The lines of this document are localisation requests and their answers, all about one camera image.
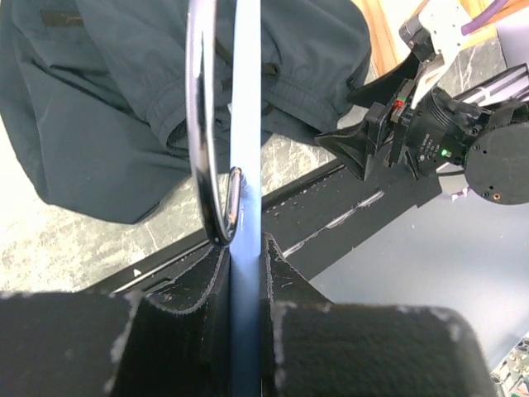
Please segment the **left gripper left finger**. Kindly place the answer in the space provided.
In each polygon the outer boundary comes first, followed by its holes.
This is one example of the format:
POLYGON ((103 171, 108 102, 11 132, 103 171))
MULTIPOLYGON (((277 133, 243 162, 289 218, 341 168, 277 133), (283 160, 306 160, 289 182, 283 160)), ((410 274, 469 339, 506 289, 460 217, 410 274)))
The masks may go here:
POLYGON ((229 395, 229 261, 149 293, 3 294, 2 395, 229 395))

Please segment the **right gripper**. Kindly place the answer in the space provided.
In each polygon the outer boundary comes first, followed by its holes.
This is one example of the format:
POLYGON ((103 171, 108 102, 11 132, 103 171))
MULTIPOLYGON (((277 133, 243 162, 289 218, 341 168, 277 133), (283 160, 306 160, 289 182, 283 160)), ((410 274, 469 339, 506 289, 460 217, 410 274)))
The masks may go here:
POLYGON ((349 89, 346 101, 369 110, 360 123, 318 134, 315 142, 331 152, 357 179, 368 179, 374 157, 390 129, 386 166, 403 162, 417 179, 432 175, 446 163, 462 166, 483 132, 492 114, 489 108, 460 101, 442 88, 429 91, 415 108, 413 93, 396 94, 405 80, 416 77, 420 64, 411 53, 387 74, 360 85, 369 71, 370 55, 367 55, 346 80, 349 89), (391 98, 392 107, 382 105, 391 98))

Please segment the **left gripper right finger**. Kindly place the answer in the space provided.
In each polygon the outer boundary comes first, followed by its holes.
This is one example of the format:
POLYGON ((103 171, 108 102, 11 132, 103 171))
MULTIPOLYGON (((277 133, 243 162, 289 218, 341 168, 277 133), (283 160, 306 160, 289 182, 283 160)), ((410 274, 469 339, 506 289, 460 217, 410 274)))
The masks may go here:
POLYGON ((260 258, 265 396, 492 396, 469 323, 436 306, 335 304, 270 234, 260 258))

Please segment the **blue hanger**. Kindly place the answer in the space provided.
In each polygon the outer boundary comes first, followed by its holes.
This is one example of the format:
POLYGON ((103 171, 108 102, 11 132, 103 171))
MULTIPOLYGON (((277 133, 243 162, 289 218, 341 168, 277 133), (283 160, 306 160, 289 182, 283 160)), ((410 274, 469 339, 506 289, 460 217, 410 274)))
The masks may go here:
POLYGON ((230 252, 231 394, 259 396, 261 253, 261 10, 235 5, 230 167, 221 205, 214 144, 214 1, 188 5, 185 98, 188 148, 209 240, 230 252))

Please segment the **dark navy shorts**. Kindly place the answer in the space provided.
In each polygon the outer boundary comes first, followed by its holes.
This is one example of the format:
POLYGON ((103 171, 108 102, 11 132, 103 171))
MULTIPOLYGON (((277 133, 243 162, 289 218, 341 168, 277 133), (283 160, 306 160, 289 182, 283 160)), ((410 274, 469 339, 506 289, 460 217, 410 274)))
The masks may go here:
MULTIPOLYGON (((45 203, 109 222, 151 215, 191 173, 185 1, 4 1, 1 117, 45 203)), ((363 85, 369 28, 350 1, 261 4, 262 132, 312 144, 363 85)))

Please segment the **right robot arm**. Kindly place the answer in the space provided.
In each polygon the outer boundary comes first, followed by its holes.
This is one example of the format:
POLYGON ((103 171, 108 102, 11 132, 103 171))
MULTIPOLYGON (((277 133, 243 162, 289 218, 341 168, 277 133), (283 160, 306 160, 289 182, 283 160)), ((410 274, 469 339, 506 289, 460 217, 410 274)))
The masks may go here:
POLYGON ((504 70, 481 85, 450 96, 434 86, 419 95, 421 63, 409 55, 397 68, 349 93, 367 108, 353 127, 318 135, 360 180, 367 180, 376 155, 384 165, 404 162, 416 179, 439 167, 461 168, 469 187, 502 205, 528 201, 528 68, 504 70))

